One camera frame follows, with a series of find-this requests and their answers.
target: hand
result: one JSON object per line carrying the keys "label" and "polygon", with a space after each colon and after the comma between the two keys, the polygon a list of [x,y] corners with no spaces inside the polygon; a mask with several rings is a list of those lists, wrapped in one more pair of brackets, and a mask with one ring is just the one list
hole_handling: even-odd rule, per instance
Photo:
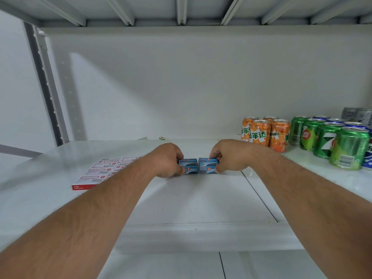
{"label": "hand", "polygon": [[251,153],[262,148],[267,147],[232,139],[221,140],[213,147],[209,157],[219,160],[217,173],[226,170],[240,171],[249,166]]}
{"label": "hand", "polygon": [[185,169],[178,165],[178,159],[183,158],[180,148],[173,143],[160,145],[146,155],[151,160],[157,177],[167,178],[174,174],[184,174]]}

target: person's left hand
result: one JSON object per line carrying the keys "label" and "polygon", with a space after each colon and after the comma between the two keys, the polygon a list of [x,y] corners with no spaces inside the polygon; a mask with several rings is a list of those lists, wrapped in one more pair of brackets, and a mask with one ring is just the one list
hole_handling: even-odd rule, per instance
{"label": "person's left hand", "polygon": [[185,169],[178,165],[178,159],[183,158],[183,153],[173,143],[160,145],[145,157],[151,160],[157,177],[167,178],[185,173]]}

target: person's left arm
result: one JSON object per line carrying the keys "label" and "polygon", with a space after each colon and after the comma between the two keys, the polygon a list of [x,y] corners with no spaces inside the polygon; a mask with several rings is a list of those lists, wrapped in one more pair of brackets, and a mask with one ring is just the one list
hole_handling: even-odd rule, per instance
{"label": "person's left arm", "polygon": [[181,158],[163,144],[59,208],[0,253],[1,278],[96,278],[147,185],[184,173]]}

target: green can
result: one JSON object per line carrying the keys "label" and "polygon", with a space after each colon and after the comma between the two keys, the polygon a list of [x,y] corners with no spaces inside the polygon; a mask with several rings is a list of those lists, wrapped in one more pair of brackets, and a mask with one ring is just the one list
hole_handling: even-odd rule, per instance
{"label": "green can", "polygon": [[291,131],[289,132],[289,143],[291,145],[300,144],[302,127],[309,116],[295,116],[291,121]]}
{"label": "green can", "polygon": [[320,158],[329,159],[334,144],[336,132],[345,124],[340,122],[323,122],[319,126],[318,139],[315,142],[313,154]]}
{"label": "green can", "polygon": [[343,169],[358,170],[362,166],[369,144],[369,131],[355,127],[341,127],[336,132],[330,164]]}
{"label": "green can", "polygon": [[318,138],[318,129],[325,119],[309,118],[305,120],[300,139],[300,148],[312,151]]}

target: forearm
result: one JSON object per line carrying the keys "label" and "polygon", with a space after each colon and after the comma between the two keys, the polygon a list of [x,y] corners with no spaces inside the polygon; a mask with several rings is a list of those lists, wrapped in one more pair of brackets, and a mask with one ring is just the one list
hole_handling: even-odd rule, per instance
{"label": "forearm", "polygon": [[0,254],[2,278],[96,278],[155,175],[144,157],[59,208]]}
{"label": "forearm", "polygon": [[370,278],[372,204],[268,148],[250,162],[328,278]]}

